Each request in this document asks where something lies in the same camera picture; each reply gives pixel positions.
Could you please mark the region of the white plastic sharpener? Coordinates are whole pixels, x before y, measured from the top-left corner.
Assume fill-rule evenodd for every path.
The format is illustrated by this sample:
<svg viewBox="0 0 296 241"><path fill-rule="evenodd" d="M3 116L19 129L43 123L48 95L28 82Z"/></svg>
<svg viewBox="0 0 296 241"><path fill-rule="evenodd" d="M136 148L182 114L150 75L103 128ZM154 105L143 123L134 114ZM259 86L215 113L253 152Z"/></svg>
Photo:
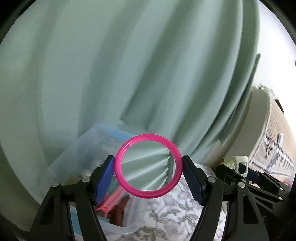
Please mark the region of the white plastic sharpener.
<svg viewBox="0 0 296 241"><path fill-rule="evenodd" d="M224 161L222 164L234 170L236 173L240 174L244 178L246 178L248 175L249 160L247 156L232 156L228 160ZM240 164L245 167L244 171L239 170Z"/></svg>

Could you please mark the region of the pink round pocket mirror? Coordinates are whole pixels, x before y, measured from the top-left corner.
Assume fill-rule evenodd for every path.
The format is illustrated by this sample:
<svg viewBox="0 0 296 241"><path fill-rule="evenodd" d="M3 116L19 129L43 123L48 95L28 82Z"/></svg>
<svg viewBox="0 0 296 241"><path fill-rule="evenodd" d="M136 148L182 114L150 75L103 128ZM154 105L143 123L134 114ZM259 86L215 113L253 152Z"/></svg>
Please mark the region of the pink round pocket mirror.
<svg viewBox="0 0 296 241"><path fill-rule="evenodd" d="M144 134L119 148L114 171L121 187L139 198L158 198L177 186L183 170L181 153L167 138Z"/></svg>

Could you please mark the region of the quilted beige blanket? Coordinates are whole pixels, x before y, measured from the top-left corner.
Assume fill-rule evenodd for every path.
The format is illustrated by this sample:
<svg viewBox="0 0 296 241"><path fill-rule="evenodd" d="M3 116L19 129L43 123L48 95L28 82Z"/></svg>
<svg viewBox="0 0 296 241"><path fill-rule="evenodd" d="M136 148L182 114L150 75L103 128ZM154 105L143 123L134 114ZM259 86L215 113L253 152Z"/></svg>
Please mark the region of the quilted beige blanket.
<svg viewBox="0 0 296 241"><path fill-rule="evenodd" d="M273 91L263 85L258 90L267 95L267 124L249 166L291 186L295 177L295 139Z"/></svg>

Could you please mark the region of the floral grey bed sheet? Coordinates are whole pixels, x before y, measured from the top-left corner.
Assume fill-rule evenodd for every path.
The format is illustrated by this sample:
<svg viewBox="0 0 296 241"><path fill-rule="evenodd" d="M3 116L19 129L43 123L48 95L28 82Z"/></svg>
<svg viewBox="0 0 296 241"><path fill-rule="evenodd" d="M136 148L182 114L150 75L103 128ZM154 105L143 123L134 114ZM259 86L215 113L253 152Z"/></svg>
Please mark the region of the floral grey bed sheet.
<svg viewBox="0 0 296 241"><path fill-rule="evenodd" d="M127 234L107 234L108 240L190 240L203 211L192 197L182 176L168 194L155 199L132 197L125 209L124 220L136 225Z"/></svg>

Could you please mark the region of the pink hair comb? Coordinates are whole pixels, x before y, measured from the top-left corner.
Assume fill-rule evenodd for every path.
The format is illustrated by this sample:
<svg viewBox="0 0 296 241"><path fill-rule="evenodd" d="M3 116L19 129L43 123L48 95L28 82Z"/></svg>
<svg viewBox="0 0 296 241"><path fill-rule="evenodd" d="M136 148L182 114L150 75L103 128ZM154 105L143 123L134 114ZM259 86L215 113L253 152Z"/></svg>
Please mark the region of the pink hair comb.
<svg viewBox="0 0 296 241"><path fill-rule="evenodd" d="M107 218L109 212L118 204L123 196L125 195L125 190L118 186L117 189L106 199L102 201L99 207L95 208L95 211L103 218Z"/></svg>

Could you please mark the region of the clear plastic storage bin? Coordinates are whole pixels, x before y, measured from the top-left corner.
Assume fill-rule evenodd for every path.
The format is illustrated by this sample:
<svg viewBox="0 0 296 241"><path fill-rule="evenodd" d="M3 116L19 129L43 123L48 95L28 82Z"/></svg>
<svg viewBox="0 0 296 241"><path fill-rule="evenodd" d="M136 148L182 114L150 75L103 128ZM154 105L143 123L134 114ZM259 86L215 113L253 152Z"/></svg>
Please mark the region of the clear plastic storage bin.
<svg viewBox="0 0 296 241"><path fill-rule="evenodd" d="M131 133L107 125L94 125L48 167L41 177L43 192L46 192L49 185L55 181L65 185L77 178L90 176L97 167L104 163L107 156L115 156L124 142L133 136ZM120 184L114 174L104 199L110 196L118 186ZM132 196L125 192L121 201L109 212L107 218L98 214L100 225L107 234L127 234L136 230L136 225L129 222L131 218L124 220L123 217L124 209L131 198Z"/></svg>

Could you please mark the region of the mint green curtain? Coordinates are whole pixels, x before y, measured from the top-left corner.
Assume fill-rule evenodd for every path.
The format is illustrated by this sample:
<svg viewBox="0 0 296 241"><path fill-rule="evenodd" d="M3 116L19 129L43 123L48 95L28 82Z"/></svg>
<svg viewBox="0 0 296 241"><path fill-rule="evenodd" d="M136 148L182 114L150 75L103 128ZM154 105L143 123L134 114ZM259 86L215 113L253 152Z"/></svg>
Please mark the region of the mint green curtain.
<svg viewBox="0 0 296 241"><path fill-rule="evenodd" d="M36 1L1 42L1 213L28 231L41 176L105 123L197 163L231 143L259 37L257 1Z"/></svg>

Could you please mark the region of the cream wall column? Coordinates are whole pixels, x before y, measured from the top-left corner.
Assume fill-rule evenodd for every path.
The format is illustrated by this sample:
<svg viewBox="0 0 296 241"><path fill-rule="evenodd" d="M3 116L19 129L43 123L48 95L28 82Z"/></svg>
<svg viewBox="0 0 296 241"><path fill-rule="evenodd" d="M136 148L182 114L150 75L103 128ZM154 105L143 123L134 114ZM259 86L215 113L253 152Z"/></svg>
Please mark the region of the cream wall column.
<svg viewBox="0 0 296 241"><path fill-rule="evenodd" d="M224 159L232 156L247 156L251 159L266 132L270 112L269 92L253 88L247 106L243 109L238 125L229 135L229 139L224 144L218 142L202 164L215 168Z"/></svg>

